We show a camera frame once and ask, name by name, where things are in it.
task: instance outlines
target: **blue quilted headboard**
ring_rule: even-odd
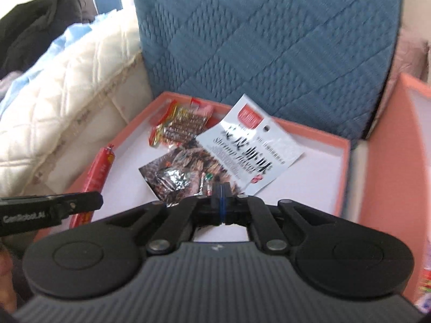
[[[401,0],[135,0],[155,95],[265,111],[361,137],[391,65]]]

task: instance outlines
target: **screw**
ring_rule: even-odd
[[[281,251],[286,249],[287,243],[281,239],[272,239],[267,241],[266,247],[271,251]]]
[[[148,247],[153,251],[163,251],[169,248],[170,243],[165,239],[153,240]]]

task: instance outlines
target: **ribbed gray surface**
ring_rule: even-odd
[[[71,303],[39,296],[15,316],[23,323],[407,323],[421,317],[399,296],[374,302],[326,296],[287,259],[266,256],[253,243],[215,245],[184,243],[174,254],[150,258],[134,281],[109,296]]]

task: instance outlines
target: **snack wrapper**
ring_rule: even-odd
[[[213,112],[212,105],[202,104],[197,99],[192,99],[190,106],[172,101],[153,120],[149,144],[155,147],[159,143],[168,146],[186,143],[205,130]]]
[[[241,192],[226,169],[194,139],[139,171],[154,194],[169,207],[186,197],[211,195],[214,181],[230,182],[233,194]]]
[[[295,140],[246,95],[196,140],[247,195],[255,195],[303,154]]]

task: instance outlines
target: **red tube package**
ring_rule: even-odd
[[[82,192],[102,192],[114,159],[115,154],[113,152],[112,145],[100,149],[98,155],[96,155],[91,164],[90,170],[88,171]],[[69,228],[75,228],[90,223],[93,218],[93,214],[94,211],[89,211],[73,215]]]

